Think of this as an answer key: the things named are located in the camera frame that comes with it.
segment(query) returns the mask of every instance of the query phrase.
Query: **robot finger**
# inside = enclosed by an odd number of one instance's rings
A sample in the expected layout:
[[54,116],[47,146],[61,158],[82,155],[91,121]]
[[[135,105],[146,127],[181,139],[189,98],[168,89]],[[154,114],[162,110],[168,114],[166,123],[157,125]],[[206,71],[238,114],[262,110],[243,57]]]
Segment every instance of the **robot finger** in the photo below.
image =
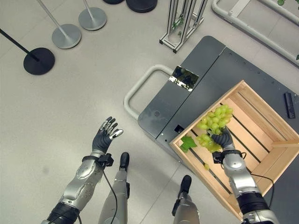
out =
[[115,118],[111,119],[110,121],[108,121],[108,123],[105,125],[105,129],[108,130],[109,127],[113,124],[113,122],[115,122]]
[[116,130],[109,136],[109,138],[110,138],[111,140],[113,140],[113,139],[117,138],[118,136],[122,135],[122,133],[123,133],[123,130],[122,130],[122,129],[116,129]]
[[110,135],[117,125],[118,125],[118,123],[113,124],[113,125],[108,129],[107,134]]
[[103,130],[103,128],[106,126],[106,124],[107,124],[111,119],[112,119],[112,117],[107,118],[107,119],[103,122],[103,124],[101,125],[100,130]]

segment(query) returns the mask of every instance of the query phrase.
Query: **grape leaf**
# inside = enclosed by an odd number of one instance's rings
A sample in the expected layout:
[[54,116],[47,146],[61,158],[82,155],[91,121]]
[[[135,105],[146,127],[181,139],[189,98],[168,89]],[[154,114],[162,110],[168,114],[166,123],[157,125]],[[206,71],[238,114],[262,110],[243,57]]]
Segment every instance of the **grape leaf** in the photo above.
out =
[[183,144],[180,148],[184,153],[188,152],[189,148],[197,146],[192,137],[184,136],[183,138],[181,138],[181,140],[183,141]]

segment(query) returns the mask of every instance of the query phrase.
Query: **silver robotic arm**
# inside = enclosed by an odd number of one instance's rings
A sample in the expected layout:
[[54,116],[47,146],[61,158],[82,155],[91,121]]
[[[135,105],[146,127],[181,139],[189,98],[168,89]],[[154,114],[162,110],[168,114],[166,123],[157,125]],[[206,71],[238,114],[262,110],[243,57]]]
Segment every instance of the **silver robotic arm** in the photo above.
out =
[[67,185],[56,207],[42,224],[72,224],[80,211],[93,196],[96,184],[101,180],[105,166],[112,165],[113,159],[106,154],[111,142],[123,133],[114,129],[117,123],[112,117],[107,118],[94,137],[92,153],[82,160],[75,177]]
[[246,169],[241,152],[235,149],[229,130],[225,128],[222,135],[213,134],[212,138],[222,146],[223,151],[213,153],[213,158],[216,163],[223,164],[224,172],[243,213],[243,224],[279,224],[255,180]]

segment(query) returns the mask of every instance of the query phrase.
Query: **wooden slat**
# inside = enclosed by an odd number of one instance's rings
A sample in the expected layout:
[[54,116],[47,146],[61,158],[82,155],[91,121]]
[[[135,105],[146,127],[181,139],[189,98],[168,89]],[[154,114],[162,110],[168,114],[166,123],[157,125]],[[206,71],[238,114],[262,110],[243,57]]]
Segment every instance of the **wooden slat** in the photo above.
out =
[[201,121],[201,119],[206,116],[206,114],[210,111],[212,111],[215,107],[217,107],[220,102],[224,99],[226,99],[229,95],[231,95],[235,91],[239,91],[242,88],[246,86],[246,83],[244,80],[240,81],[237,85],[235,85],[233,88],[231,88],[229,91],[227,91],[218,101],[216,101],[214,104],[212,104],[204,113],[202,113],[196,120],[194,120],[187,128],[184,129],[174,140],[170,142],[170,145],[176,144],[179,139],[182,138],[182,136],[185,136],[194,126],[198,124],[198,122]]
[[[287,148],[284,153],[281,154],[278,160],[269,168],[269,170],[264,174],[264,176],[272,179],[274,182],[283,174],[283,172],[287,169],[290,163],[296,158],[299,153],[299,147],[297,150],[294,148]],[[264,196],[267,191],[271,188],[272,183],[265,178],[261,178],[257,185]]]
[[233,190],[231,189],[230,185],[229,185],[229,179],[226,176],[226,174],[224,173],[224,170],[221,168],[220,164],[215,164],[213,161],[213,156],[212,153],[210,153],[205,147],[202,147],[199,145],[199,142],[196,140],[196,136],[190,131],[187,136],[191,136],[194,140],[194,142],[196,143],[196,145],[198,145],[197,147],[193,147],[192,149],[196,152],[196,154],[205,162],[209,165],[210,170],[218,177],[219,180],[221,180],[221,182],[223,183],[223,185],[225,187],[227,187],[227,189],[230,192],[233,192]]
[[254,120],[255,123],[263,129],[263,131],[273,141],[284,141],[285,138],[250,104],[248,103],[239,93],[231,94],[229,96],[242,110]]
[[237,150],[241,151],[241,153],[246,152],[246,154],[247,154],[247,156],[245,158],[246,167],[249,170],[254,170],[259,165],[259,162],[251,155],[251,153],[234,136],[232,136],[232,138],[233,138],[235,148]]
[[240,107],[238,107],[232,99],[227,98],[223,100],[222,103],[227,104],[234,110],[233,115],[245,125],[245,127],[263,144],[263,146],[265,146],[269,151],[272,150],[272,139],[252,119],[250,119],[250,117]]
[[275,141],[273,147],[299,147],[299,140]]
[[299,135],[249,86],[239,90],[239,93],[263,115],[286,140],[297,140]]
[[[253,174],[265,175],[265,173],[273,166],[273,164],[279,159],[282,153],[284,153],[286,148],[273,148],[272,151],[261,161],[261,163],[252,171]],[[258,182],[261,177],[253,176],[256,182]]]
[[225,202],[229,197],[229,193],[221,186],[221,184],[213,177],[210,172],[204,168],[201,162],[188,151],[184,153],[177,145],[172,145],[173,150],[179,155],[189,169],[206,185],[213,195],[220,201]]
[[234,208],[234,210],[239,213],[241,212],[239,204],[237,202],[237,199],[235,198],[234,194],[230,194],[230,196],[228,197],[228,203]]
[[260,161],[268,154],[264,147],[234,118],[231,118],[227,127]]

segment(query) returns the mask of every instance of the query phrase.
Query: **metal stand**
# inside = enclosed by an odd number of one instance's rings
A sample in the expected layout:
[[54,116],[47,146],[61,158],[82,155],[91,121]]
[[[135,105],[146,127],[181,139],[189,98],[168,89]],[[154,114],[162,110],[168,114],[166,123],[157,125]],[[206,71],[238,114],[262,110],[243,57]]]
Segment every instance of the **metal stand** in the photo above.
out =
[[49,49],[36,48],[32,51],[28,51],[2,29],[0,29],[0,33],[27,54],[23,66],[28,73],[32,75],[43,75],[53,68],[55,57]]
[[[160,44],[165,44],[167,47],[172,49],[174,53],[181,48],[181,46],[204,20],[202,15],[206,7],[207,0],[201,1],[197,14],[193,12],[195,3],[196,0],[184,0],[182,11],[178,19],[176,19],[178,0],[170,0],[169,2],[167,32],[160,38],[159,42]],[[190,26],[191,19],[194,20],[194,23]],[[178,42],[170,40],[169,37],[173,34],[180,36]]]
[[105,12],[100,8],[90,8],[86,0],[83,0],[83,2],[86,9],[79,15],[80,25],[87,30],[97,30],[102,28],[107,22]]
[[158,0],[126,0],[128,7],[137,13],[147,13],[153,10]]
[[108,4],[115,5],[115,4],[123,2],[124,0],[103,0],[103,1],[108,3]]
[[81,32],[79,28],[72,24],[64,24],[60,26],[43,2],[41,0],[37,0],[37,2],[57,26],[52,34],[53,43],[61,49],[68,49],[76,46],[81,40]]

